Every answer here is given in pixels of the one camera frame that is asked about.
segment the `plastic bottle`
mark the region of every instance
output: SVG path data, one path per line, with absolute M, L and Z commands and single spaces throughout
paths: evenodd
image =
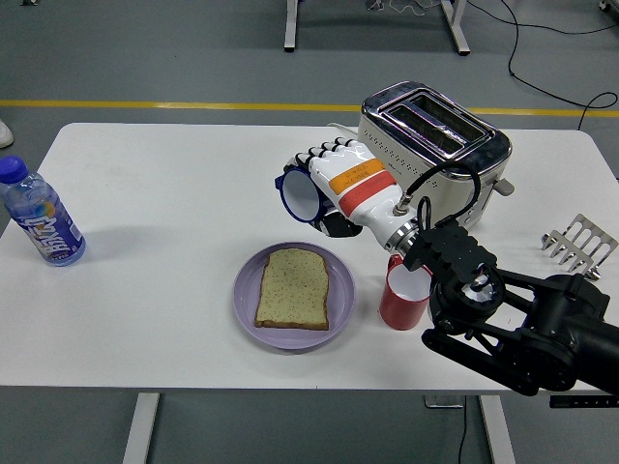
M 86 241 L 58 193 L 21 158 L 0 159 L 0 197 L 47 263 L 67 266 L 84 254 Z

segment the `black cable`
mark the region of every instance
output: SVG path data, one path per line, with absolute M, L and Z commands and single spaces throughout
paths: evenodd
M 464 396 L 464 430 L 462 431 L 462 439 L 460 440 L 460 449 L 457 452 L 457 464 L 461 464 L 462 462 L 462 449 L 464 448 L 464 438 L 466 437 L 466 428 L 467 428 L 467 420 L 466 420 L 466 395 Z
M 431 167 L 429 170 L 427 170 L 421 176 L 419 176 L 415 180 L 415 182 L 413 182 L 410 185 L 410 187 L 406 190 L 406 194 L 409 196 L 413 196 L 413 193 L 415 193 L 415 191 L 417 191 L 424 184 L 424 182 L 427 181 L 430 177 L 439 173 L 440 171 L 443 171 L 449 168 L 462 169 L 463 171 L 466 171 L 468 174 L 470 174 L 471 178 L 473 179 L 473 185 L 474 185 L 473 196 L 468 201 L 468 203 L 464 205 L 462 209 L 460 209 L 459 211 L 457 211 L 456 213 L 452 215 L 443 217 L 442 219 L 436 222 L 436 225 L 440 225 L 441 223 L 446 222 L 450 219 L 455 219 L 455 218 L 459 218 L 460 216 L 462 216 L 464 213 L 466 213 L 468 210 L 471 209 L 471 207 L 479 199 L 480 193 L 482 192 L 482 181 L 480 180 L 480 175 L 473 168 L 469 167 L 468 164 L 465 164 L 462 161 L 446 161 L 446 162 L 443 162 L 442 164 L 437 164 Z
M 534 84 L 532 84 L 530 82 L 527 82 L 526 80 L 524 80 L 524 79 L 520 78 L 518 75 L 516 75 L 516 73 L 512 69 L 512 63 L 514 61 L 514 56 L 516 55 L 516 50 L 517 50 L 517 47 L 518 47 L 518 39 L 519 39 L 519 35 L 520 35 L 520 27 L 539 27 L 539 28 L 542 28 L 542 29 L 549 29 L 551 31 L 559 32 L 561 34 L 582 35 L 582 34 L 593 34 L 593 33 L 596 33 L 596 32 L 601 32 L 601 31 L 604 31 L 606 29 L 610 29 L 611 27 L 616 27 L 617 24 L 614 24 L 612 26 L 608 26 L 608 27 L 605 27 L 605 28 L 602 28 L 602 29 L 597 29 L 597 30 L 594 30 L 594 31 L 573 32 L 572 33 L 572 32 L 561 31 L 559 29 L 554 29 L 554 28 L 548 27 L 548 26 L 541 26 L 541 25 L 538 25 L 538 24 L 520 24 L 517 21 L 517 19 L 516 19 L 516 15 L 514 14 L 512 9 L 510 8 L 510 6 L 505 2 L 505 0 L 501 0 L 501 3 L 505 6 L 505 8 L 508 10 L 508 12 L 510 12 L 510 15 L 512 16 L 512 19 L 514 20 L 513 22 L 507 21 L 505 19 L 501 19 L 500 17 L 497 17 L 497 16 L 487 12 L 483 8 L 480 8 L 477 5 L 472 4 L 471 2 L 468 2 L 468 3 L 471 4 L 474 8 L 477 8 L 478 10 L 481 10 L 482 12 L 486 13 L 487 15 L 493 17 L 494 19 L 497 19 L 497 20 L 499 20 L 501 22 L 504 22 L 506 24 L 511 24 L 511 25 L 516 27 L 516 41 L 514 42 L 514 48 L 512 49 L 512 54 L 510 55 L 510 60 L 508 62 L 508 72 L 510 73 L 510 76 L 513 77 L 518 82 L 520 82 L 521 84 L 524 84 L 527 87 L 530 87 L 530 88 L 532 88 L 532 89 L 534 89 L 534 90 L 536 90 L 536 91 L 538 91 L 538 92 L 540 92 L 540 93 L 542 93 L 544 95 L 552 97 L 552 98 L 554 98 L 556 100 L 559 100 L 561 102 L 569 103 L 569 104 L 572 104 L 574 106 L 578 106 L 580 108 L 584 108 L 583 111 L 582 111 L 582 115 L 580 116 L 580 121 L 578 122 L 578 128 L 577 128 L 578 130 L 580 130 L 580 128 L 582 127 L 582 121 L 584 120 L 584 116 L 585 116 L 585 114 L 587 113 L 587 111 L 589 109 L 605 109 L 605 108 L 610 108 L 611 106 L 616 104 L 617 101 L 619 101 L 619 97 L 614 92 L 602 92 L 599 95 L 596 95 L 587 104 L 583 104 L 583 103 L 578 102 L 578 101 L 572 101 L 572 100 L 569 100 L 569 99 L 565 99 L 565 98 L 560 97 L 560 96 L 558 96 L 556 94 L 548 92 L 547 90 L 544 90 L 544 89 L 542 89 L 542 88 L 540 88 L 540 87 L 538 87 L 538 86 L 536 86 L 536 85 L 534 85 Z M 592 104 L 595 100 L 600 99 L 600 98 L 605 97 L 605 96 L 612 96 L 613 97 L 613 101 L 608 103 L 608 104 L 603 104 L 603 105 L 593 105 Z
M 482 7 L 478 7 L 477 5 L 475 5 L 473 2 L 467 2 L 471 7 L 476 8 L 482 12 L 484 12 L 486 15 L 496 19 L 497 21 L 501 21 L 505 24 L 510 24 L 512 26 L 515 26 L 516 24 L 514 22 L 510 22 L 507 19 L 503 19 L 501 17 L 495 16 L 494 14 L 492 14 L 491 12 L 484 10 Z M 554 27 L 550 27 L 550 26 L 544 26 L 542 24 L 525 24 L 520 22 L 518 24 L 518 26 L 520 27 L 533 27 L 533 28 L 538 28 L 538 29 L 547 29 L 548 31 L 553 31 L 553 32 L 558 32 L 559 34 L 565 34 L 566 36 L 583 36 L 585 34 L 595 34 L 597 32 L 602 32 L 605 31 L 607 29 L 612 29 L 613 27 L 619 27 L 619 24 L 612 24 L 610 26 L 606 26 L 603 27 L 601 29 L 595 29 L 593 31 L 584 31 L 584 32 L 570 32 L 570 31 L 562 31 L 561 29 L 555 29 Z
M 424 207 L 426 207 L 426 220 L 424 220 Z M 417 205 L 417 226 L 420 232 L 432 228 L 432 202 L 428 196 L 424 196 Z

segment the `silver toaster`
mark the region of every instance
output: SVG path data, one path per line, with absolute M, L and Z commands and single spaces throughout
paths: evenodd
M 475 224 L 494 190 L 509 195 L 514 188 L 501 175 L 512 143 L 444 95 L 418 82 L 401 82 L 367 98 L 362 105 L 359 141 L 392 172 L 402 189 L 425 171 L 448 160 L 473 168 L 482 181 L 478 201 L 458 221 Z M 470 174 L 446 169 L 417 190 L 413 204 L 428 196 L 432 225 L 466 205 L 473 195 Z

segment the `bread slice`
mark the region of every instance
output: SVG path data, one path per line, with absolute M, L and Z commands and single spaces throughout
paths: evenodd
M 269 255 L 253 324 L 278 329 L 328 331 L 329 275 L 322 256 L 300 248 Z

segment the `purple plate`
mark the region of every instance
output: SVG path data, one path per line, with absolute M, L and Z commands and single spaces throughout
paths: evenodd
M 253 318 L 260 300 L 260 284 L 267 257 L 283 248 L 302 248 L 318 253 L 327 263 L 329 294 L 327 295 L 328 331 L 304 329 L 272 329 L 255 327 Z M 286 242 L 264 248 L 243 266 L 234 281 L 233 303 L 241 325 L 264 343 L 285 350 L 302 350 L 317 346 L 339 334 L 352 315 L 355 305 L 355 282 L 348 268 L 331 251 L 301 242 Z

